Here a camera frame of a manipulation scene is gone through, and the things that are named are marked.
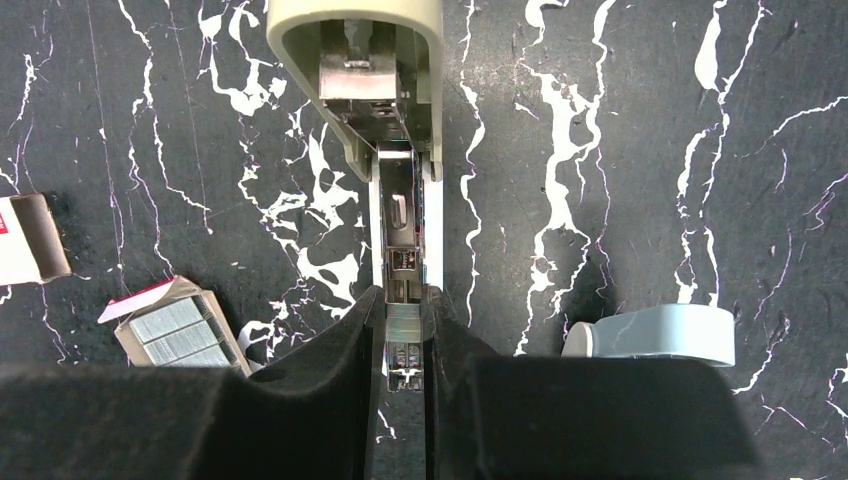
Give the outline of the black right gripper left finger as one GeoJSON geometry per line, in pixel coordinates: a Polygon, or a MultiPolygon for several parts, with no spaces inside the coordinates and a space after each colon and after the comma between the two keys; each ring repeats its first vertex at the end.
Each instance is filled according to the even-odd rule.
{"type": "Polygon", "coordinates": [[[368,288],[309,342],[224,368],[1,371],[5,479],[366,479],[385,327],[368,288]]]}

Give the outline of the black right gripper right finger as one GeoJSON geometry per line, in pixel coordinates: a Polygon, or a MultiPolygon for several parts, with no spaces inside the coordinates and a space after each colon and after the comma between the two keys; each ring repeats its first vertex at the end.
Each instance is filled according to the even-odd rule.
{"type": "Polygon", "coordinates": [[[719,373],[691,359],[511,357],[422,300],[430,479],[758,479],[719,373]]]}

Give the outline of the cardboard staple tray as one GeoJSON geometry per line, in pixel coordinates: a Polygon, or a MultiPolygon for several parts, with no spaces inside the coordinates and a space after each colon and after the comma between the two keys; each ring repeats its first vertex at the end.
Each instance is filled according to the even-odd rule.
{"type": "Polygon", "coordinates": [[[110,301],[97,322],[116,324],[113,334],[135,367],[252,373],[214,292],[181,275],[110,301]]]}

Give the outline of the red white staple box sleeve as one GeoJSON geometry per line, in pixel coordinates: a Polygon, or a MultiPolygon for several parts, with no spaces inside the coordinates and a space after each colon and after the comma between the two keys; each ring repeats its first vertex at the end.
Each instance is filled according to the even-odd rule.
{"type": "Polygon", "coordinates": [[[1,198],[1,285],[49,283],[72,275],[42,193],[1,198]]]}

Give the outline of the white metal stapler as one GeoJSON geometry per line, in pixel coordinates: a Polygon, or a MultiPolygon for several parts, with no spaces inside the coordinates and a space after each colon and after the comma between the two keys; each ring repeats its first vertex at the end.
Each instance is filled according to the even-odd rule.
{"type": "Polygon", "coordinates": [[[369,186],[387,386],[421,391],[422,303],[444,278],[442,4],[273,1],[266,39],[369,186]]]}

